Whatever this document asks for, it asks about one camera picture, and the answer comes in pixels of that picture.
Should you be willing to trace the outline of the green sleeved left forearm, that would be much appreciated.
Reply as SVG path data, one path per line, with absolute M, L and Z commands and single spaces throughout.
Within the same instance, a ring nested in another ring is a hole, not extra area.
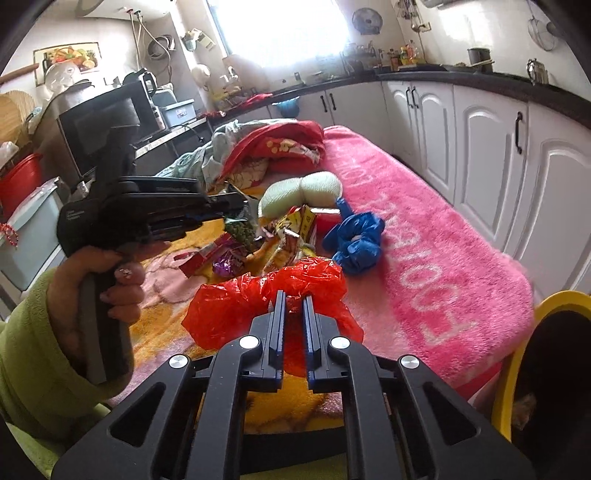
M 1 323 L 1 415 L 37 471 L 48 479 L 69 446 L 100 419 L 103 403 L 119 395 L 131 375 L 94 385 L 62 352 L 50 325 L 46 271 Z

